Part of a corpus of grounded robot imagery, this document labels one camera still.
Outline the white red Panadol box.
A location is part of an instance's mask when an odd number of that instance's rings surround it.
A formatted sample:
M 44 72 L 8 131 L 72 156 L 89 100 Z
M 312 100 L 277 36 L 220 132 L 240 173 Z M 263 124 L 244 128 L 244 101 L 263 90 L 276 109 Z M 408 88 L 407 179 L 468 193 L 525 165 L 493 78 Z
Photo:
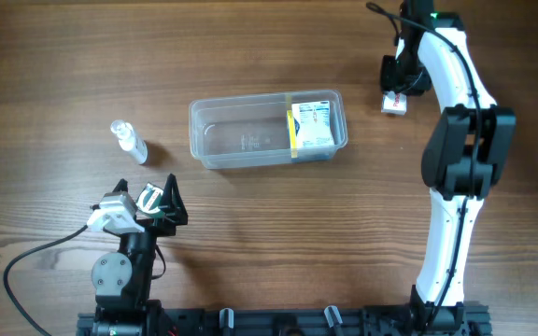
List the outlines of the white red Panadol box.
M 403 93 L 388 91 L 383 94 L 381 112 L 403 116 L 407 111 L 407 98 Z

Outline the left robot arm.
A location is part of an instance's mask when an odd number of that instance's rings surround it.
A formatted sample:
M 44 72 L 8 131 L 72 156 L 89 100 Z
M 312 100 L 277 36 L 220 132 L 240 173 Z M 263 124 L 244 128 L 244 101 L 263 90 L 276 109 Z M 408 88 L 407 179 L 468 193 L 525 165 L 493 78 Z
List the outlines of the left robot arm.
M 154 261 L 163 256 L 157 239 L 174 236 L 178 226 L 188 223 L 173 174 L 166 179 L 159 209 L 160 217 L 139 219 L 124 179 L 92 208 L 88 228 L 117 236 L 120 244 L 117 251 L 103 255 L 92 266 L 96 309 L 93 315 L 78 318 L 78 335 L 179 334 L 161 302 L 149 297 L 151 282 L 157 278 Z

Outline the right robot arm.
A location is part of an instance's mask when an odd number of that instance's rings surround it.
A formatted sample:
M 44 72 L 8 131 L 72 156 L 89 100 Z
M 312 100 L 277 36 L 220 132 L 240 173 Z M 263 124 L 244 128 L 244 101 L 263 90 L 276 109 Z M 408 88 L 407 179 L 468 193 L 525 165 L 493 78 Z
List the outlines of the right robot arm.
M 382 109 L 434 90 L 441 115 L 421 159 L 431 199 L 427 247 L 409 303 L 377 309 L 373 334 L 486 335 L 487 307 L 464 300 L 464 271 L 478 214 L 502 177 L 517 118 L 480 80 L 460 16 L 432 0 L 403 0 L 387 18 L 397 50 L 382 59 Z

